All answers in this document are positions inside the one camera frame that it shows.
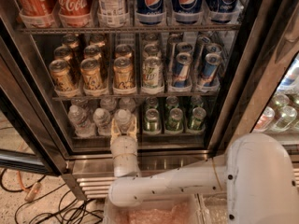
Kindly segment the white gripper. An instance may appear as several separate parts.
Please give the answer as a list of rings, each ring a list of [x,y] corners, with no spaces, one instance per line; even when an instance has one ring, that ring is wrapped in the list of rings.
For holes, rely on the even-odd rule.
[[[136,116],[132,115],[132,122],[128,129],[127,135],[120,135],[120,129],[115,120],[111,121],[111,138],[115,139],[110,145],[114,176],[132,176],[139,172],[137,163],[137,142],[133,137],[137,135],[137,120]]]

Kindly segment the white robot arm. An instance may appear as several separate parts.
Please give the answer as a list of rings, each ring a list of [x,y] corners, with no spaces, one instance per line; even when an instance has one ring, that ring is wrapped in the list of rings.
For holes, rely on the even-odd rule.
[[[299,193],[291,158],[269,135],[248,133],[224,154],[146,177],[121,177],[108,197],[120,207],[156,196],[227,193],[228,224],[298,224]]]

